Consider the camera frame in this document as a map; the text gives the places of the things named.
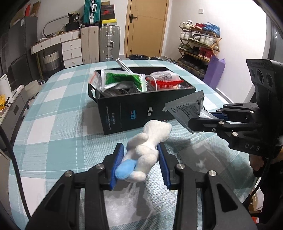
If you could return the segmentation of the person's right hand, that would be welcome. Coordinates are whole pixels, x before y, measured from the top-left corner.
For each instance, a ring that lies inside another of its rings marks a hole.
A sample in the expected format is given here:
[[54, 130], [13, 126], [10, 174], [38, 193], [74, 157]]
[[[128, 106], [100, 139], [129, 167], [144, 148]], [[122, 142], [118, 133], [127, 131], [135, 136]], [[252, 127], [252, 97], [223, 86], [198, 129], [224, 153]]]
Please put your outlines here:
[[[271, 164], [275, 164], [280, 161], [282, 161], [282, 151], [280, 151], [278, 156], [271, 161]], [[261, 156], [249, 154], [249, 163], [251, 168], [253, 169], [254, 176], [257, 178], [261, 177], [265, 165], [263, 158]]]

